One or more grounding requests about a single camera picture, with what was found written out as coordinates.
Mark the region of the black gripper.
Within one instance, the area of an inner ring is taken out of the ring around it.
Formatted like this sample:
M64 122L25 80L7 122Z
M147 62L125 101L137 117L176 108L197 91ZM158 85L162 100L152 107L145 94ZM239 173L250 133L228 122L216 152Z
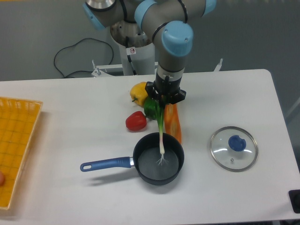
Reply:
M174 78L171 73L170 75L165 75L164 71L156 72L156 78L154 82L146 82L145 90L148 96L158 101L159 95L166 96L166 104L176 104L183 101L186 98L186 91L180 88L180 78Z

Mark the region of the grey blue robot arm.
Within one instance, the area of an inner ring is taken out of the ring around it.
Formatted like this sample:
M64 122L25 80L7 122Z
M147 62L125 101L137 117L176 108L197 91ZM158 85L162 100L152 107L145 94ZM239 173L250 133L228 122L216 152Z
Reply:
M86 0L83 8L97 30L117 22L134 23L158 49L159 59L154 82L147 82L148 95L161 106L185 99L180 82L194 39L188 24L216 7L215 0Z

